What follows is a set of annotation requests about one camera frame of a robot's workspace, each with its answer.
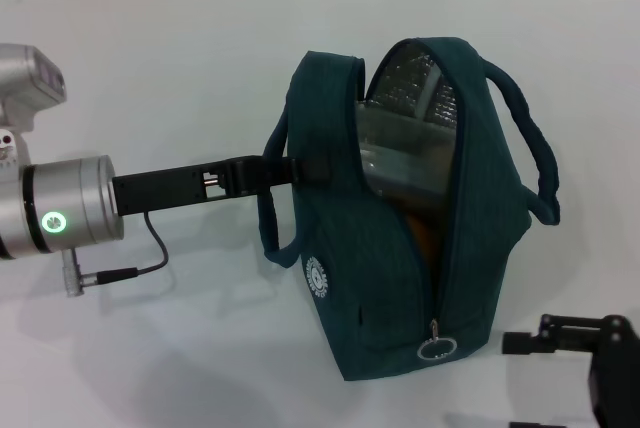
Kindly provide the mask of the teal insulated lunch bag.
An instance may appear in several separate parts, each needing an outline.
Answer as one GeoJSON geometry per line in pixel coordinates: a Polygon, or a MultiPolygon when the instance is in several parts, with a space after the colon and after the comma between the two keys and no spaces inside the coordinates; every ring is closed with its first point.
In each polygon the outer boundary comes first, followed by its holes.
{"type": "Polygon", "coordinates": [[[489,339],[514,246],[533,220],[560,221],[558,166],[516,82],[454,37],[396,43],[372,77],[362,59],[307,53],[263,156],[325,157],[331,179],[291,185],[295,235],[282,245],[270,190],[257,197],[264,254],[299,265],[342,376],[384,378],[464,358],[489,339]],[[456,130],[438,204],[374,192],[356,105],[456,130]],[[433,278],[405,220],[442,237],[433,278]]]}

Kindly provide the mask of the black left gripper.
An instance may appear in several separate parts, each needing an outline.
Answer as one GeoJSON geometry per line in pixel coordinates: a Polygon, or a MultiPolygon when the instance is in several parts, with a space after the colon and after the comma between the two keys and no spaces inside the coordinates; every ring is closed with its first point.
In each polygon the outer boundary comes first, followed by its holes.
{"type": "Polygon", "coordinates": [[[331,179],[329,161],[247,156],[215,163],[116,176],[112,187],[120,216],[266,193],[280,185],[331,179]]]}

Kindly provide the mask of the orange pear fruit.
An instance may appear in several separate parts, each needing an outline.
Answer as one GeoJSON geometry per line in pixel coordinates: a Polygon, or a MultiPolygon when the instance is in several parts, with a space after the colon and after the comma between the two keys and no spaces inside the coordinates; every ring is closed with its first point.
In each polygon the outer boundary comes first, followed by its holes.
{"type": "Polygon", "coordinates": [[[440,273],[442,237],[438,229],[427,219],[414,214],[406,214],[405,220],[414,237],[419,251],[426,261],[430,274],[437,278],[440,273]]]}

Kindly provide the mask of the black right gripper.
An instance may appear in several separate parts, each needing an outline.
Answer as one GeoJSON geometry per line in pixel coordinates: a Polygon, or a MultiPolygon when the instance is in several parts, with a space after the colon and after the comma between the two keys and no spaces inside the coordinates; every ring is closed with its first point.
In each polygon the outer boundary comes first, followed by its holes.
{"type": "Polygon", "coordinates": [[[640,337],[621,315],[544,314],[536,333],[505,332],[503,355],[593,354],[589,393],[600,428],[640,428],[640,337]]]}

